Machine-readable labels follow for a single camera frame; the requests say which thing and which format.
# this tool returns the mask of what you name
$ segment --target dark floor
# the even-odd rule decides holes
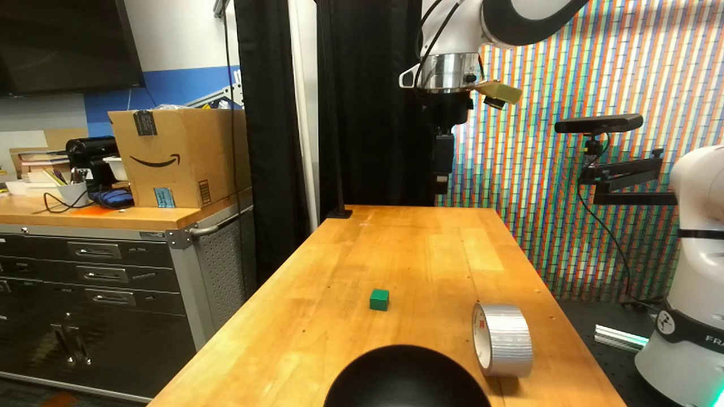
[[[613,388],[630,407],[674,407],[657,393],[633,367],[633,353],[598,345],[594,339],[596,324],[648,338],[651,332],[651,315],[618,303],[580,303],[562,301],[564,312],[600,363]],[[53,392],[17,382],[0,382],[0,407],[138,407],[135,404]]]
[[[637,353],[598,345],[594,339],[596,327],[608,327],[631,335],[649,338],[654,329],[651,310],[630,307],[621,303],[582,303],[582,301],[562,301],[562,307],[630,407],[674,407],[676,405],[665,397],[660,397],[654,388],[649,388],[638,376],[633,367]]]

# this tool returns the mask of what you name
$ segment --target amazon logo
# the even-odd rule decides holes
[[[181,154],[172,154],[168,162],[140,162],[138,157],[132,157],[132,162],[146,165],[146,168],[168,168],[168,165],[181,165]]]

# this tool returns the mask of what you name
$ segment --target wooden tabletop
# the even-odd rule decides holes
[[[376,288],[388,312],[368,310]],[[482,376],[475,303],[522,310],[527,378]],[[151,405],[323,405],[346,364],[390,345],[449,356],[492,405],[625,405],[494,211],[372,206],[325,219]]]
[[[228,206],[219,201],[208,208],[72,208],[47,214],[44,197],[0,197],[0,227],[69,227],[114,231],[181,231]]]

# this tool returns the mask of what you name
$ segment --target black curtain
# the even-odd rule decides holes
[[[288,0],[235,0],[261,284],[310,231]]]
[[[318,0],[322,216],[434,203],[432,132],[399,76],[418,62],[418,0]]]

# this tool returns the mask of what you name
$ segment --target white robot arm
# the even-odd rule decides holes
[[[724,404],[724,145],[673,171],[678,265],[667,307],[637,356],[640,376],[678,405]]]
[[[471,90],[501,109],[521,90],[485,81],[479,45],[529,45],[560,33],[589,0],[423,0],[421,62],[399,78],[401,89],[423,90],[434,138],[434,184],[445,193],[454,124],[467,122]]]

